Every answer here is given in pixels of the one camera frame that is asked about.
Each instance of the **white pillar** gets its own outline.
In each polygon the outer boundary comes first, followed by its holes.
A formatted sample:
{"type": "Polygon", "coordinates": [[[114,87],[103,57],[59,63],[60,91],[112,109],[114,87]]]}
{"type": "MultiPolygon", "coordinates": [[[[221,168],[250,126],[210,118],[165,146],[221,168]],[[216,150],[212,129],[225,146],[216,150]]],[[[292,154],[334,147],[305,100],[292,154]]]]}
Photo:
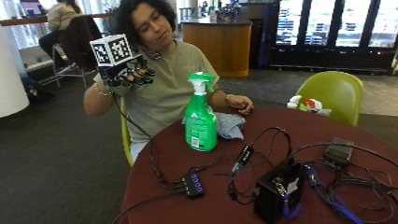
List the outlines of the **white pillar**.
{"type": "Polygon", "coordinates": [[[0,49],[0,118],[3,118],[28,106],[20,78],[20,72],[27,72],[11,28],[4,26],[0,26],[0,49]]]}

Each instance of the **lime green chair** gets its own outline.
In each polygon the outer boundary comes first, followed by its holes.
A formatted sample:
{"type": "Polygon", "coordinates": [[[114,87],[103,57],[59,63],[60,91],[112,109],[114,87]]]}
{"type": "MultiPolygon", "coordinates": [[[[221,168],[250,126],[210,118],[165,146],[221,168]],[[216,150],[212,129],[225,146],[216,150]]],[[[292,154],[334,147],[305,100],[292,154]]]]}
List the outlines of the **lime green chair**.
{"type": "Polygon", "coordinates": [[[314,99],[330,109],[330,118],[357,126],[362,104],[363,85],[359,78],[337,71],[314,74],[305,81],[296,95],[314,99]]]}
{"type": "MultiPolygon", "coordinates": [[[[125,114],[124,100],[121,100],[121,111],[125,114]]],[[[132,139],[130,139],[130,136],[129,136],[126,119],[124,118],[124,115],[121,115],[121,122],[122,122],[124,154],[125,154],[125,157],[126,157],[128,164],[130,166],[133,166],[134,162],[132,160],[132,155],[129,153],[129,146],[132,144],[132,139]]]]}

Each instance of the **spray bottle trigger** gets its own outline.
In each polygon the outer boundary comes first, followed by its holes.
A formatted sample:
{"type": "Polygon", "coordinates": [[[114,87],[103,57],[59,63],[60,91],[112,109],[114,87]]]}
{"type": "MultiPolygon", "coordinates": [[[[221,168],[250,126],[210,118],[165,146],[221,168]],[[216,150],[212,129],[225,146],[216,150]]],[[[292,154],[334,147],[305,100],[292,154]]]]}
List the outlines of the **spray bottle trigger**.
{"type": "Polygon", "coordinates": [[[206,86],[208,86],[208,90],[209,90],[209,92],[213,92],[213,91],[214,91],[214,89],[213,89],[212,82],[210,82],[210,81],[206,81],[205,83],[206,83],[206,86]]]}

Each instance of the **gray carpet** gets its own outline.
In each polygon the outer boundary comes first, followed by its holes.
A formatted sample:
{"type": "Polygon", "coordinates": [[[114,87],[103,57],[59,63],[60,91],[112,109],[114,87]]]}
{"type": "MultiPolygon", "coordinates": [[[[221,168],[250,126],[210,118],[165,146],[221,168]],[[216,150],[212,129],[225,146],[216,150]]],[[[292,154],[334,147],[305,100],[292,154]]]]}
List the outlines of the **gray carpet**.
{"type": "MultiPolygon", "coordinates": [[[[258,105],[284,106],[307,75],[253,71],[220,86],[258,105]]],[[[83,81],[61,84],[48,86],[52,99],[0,124],[0,223],[106,224],[120,213],[129,167],[118,112],[88,117],[83,81]]],[[[359,128],[398,146],[398,117],[362,114],[359,128]]]]}

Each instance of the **bracelet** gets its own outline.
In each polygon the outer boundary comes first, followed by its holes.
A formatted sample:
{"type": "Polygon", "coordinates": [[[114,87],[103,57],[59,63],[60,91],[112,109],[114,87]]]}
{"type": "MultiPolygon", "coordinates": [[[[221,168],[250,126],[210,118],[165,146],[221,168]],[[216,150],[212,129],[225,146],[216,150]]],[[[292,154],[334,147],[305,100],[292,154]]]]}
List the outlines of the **bracelet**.
{"type": "Polygon", "coordinates": [[[95,83],[95,88],[96,88],[96,90],[99,91],[99,94],[101,94],[101,95],[104,95],[104,96],[112,95],[113,92],[114,92],[114,89],[116,89],[116,88],[113,88],[112,91],[101,91],[101,89],[99,88],[99,83],[97,83],[97,82],[95,83]]]}
{"type": "Polygon", "coordinates": [[[229,102],[228,102],[228,98],[232,96],[233,94],[226,94],[226,96],[225,96],[225,104],[228,105],[228,106],[232,106],[230,104],[229,104],[229,102]]]}

